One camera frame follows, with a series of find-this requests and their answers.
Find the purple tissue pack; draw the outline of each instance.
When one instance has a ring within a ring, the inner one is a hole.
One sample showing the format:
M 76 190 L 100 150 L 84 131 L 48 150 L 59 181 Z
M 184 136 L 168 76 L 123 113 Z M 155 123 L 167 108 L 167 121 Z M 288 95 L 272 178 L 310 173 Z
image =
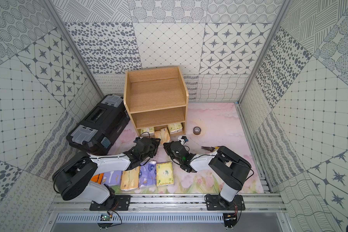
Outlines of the purple tissue pack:
M 120 185 L 121 184 L 122 171 L 108 171 L 103 174 L 102 185 L 107 184 L 108 186 Z
M 139 171 L 139 188 L 156 186 L 156 161 L 148 161 Z

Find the pliers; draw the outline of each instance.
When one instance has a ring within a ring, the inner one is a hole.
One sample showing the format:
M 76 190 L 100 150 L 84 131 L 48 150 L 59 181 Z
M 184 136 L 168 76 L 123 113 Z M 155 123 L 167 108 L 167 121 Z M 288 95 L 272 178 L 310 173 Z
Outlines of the pliers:
M 218 149 L 219 147 L 201 147 L 201 148 L 213 152 L 215 151 L 215 149 Z

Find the metal grate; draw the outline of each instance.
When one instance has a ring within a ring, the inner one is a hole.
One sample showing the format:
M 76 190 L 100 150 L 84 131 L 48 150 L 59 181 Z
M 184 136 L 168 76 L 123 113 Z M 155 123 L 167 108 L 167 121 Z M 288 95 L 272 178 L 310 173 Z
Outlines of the metal grate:
M 60 213 L 57 223 L 97 223 L 103 213 Z M 123 223 L 171 223 L 171 222 L 223 222 L 222 213 L 124 213 L 119 212 Z M 113 214 L 111 221 L 103 223 L 120 222 L 119 217 Z

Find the black toolbox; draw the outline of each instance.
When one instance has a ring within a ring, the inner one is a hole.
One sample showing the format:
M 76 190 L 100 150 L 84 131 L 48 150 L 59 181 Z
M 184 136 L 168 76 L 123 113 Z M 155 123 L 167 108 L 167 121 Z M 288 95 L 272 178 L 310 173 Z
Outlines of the black toolbox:
M 106 95 L 67 135 L 70 146 L 92 155 L 107 155 L 129 123 L 122 97 Z

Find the gray tile wall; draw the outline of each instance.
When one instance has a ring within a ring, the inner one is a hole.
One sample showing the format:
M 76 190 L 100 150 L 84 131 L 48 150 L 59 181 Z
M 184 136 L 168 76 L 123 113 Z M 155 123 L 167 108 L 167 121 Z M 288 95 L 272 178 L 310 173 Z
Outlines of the gray tile wall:
M 98 101 L 40 1 L 0 1 L 0 231 L 38 230 L 65 136 Z
M 294 0 L 241 107 L 294 228 L 345 231 L 348 1 Z
M 186 81 L 191 102 L 235 102 L 282 0 L 53 3 L 105 94 L 123 94 L 127 70 L 179 66 L 192 77 Z M 245 80 L 233 83 L 240 75 Z

